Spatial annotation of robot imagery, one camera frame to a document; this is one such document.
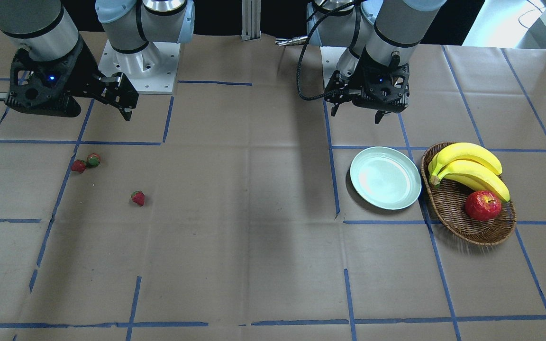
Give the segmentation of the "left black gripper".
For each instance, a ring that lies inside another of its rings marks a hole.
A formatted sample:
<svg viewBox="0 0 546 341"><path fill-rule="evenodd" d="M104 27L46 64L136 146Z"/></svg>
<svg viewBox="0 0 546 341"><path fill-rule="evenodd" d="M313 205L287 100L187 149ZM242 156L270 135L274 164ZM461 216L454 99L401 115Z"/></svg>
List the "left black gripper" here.
<svg viewBox="0 0 546 341"><path fill-rule="evenodd" d="M349 84L342 87L339 71L335 71L328 84L329 91L324 92L324 99L331 103L331 116L335 117L340 105L352 103L354 106L376 110L374 123L379 125L388 113L400 113L410 103L408 64L401 65L399 51L388 54L387 63L379 63L363 51L360 58L353 61L353 73Z"/></svg>

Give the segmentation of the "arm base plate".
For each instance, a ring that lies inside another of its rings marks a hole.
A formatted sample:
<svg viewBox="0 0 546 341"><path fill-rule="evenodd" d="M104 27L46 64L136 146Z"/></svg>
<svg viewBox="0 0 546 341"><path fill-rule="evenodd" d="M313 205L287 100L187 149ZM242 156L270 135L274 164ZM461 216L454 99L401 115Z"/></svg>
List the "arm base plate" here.
<svg viewBox="0 0 546 341"><path fill-rule="evenodd" d="M349 84L349 78L353 71L353 54L346 47L329 47L323 46L321 50L321 64L323 71L323 86L324 91L329 91L328 84L332 78L332 85L335 85L335 80L332 77L335 71L339 71L341 86Z"/></svg>
<svg viewBox="0 0 546 341"><path fill-rule="evenodd" d="M182 45L169 42L151 42L143 50L122 54L107 41L99 70L104 75L122 72L139 94L172 95Z"/></svg>

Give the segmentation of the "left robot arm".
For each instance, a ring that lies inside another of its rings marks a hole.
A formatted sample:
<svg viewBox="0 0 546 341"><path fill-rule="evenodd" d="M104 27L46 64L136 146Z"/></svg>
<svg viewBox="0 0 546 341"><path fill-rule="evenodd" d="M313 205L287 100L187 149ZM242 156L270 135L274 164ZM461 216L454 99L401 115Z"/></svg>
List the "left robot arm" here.
<svg viewBox="0 0 546 341"><path fill-rule="evenodd" d="M312 0L306 43L343 48L323 93L335 116L343 103L400 114L410 103L410 59L444 0Z"/></svg>

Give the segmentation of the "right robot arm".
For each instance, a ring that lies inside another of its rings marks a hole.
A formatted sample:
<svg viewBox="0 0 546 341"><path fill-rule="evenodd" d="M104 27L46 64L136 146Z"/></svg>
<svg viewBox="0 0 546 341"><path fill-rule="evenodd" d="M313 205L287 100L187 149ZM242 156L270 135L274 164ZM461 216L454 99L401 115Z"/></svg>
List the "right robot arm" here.
<svg viewBox="0 0 546 341"><path fill-rule="evenodd" d="M119 110L129 121L138 104L134 80L162 74L156 43L188 43L192 0L98 0L98 21L113 49L104 73L60 0L0 0L0 31L16 46L9 90L0 101L18 112L74 118L77 97Z"/></svg>

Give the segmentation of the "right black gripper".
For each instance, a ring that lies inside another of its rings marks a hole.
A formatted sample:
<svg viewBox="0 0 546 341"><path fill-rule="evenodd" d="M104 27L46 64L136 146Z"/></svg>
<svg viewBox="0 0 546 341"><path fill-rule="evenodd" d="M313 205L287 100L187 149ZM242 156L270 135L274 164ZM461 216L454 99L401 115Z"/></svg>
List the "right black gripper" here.
<svg viewBox="0 0 546 341"><path fill-rule="evenodd" d="M65 56L37 61L28 47L18 48L10 67L5 104L24 114L74 118L82 108L76 97L95 99L117 108L130 121L139 94L124 73L106 76L84 39Z"/></svg>

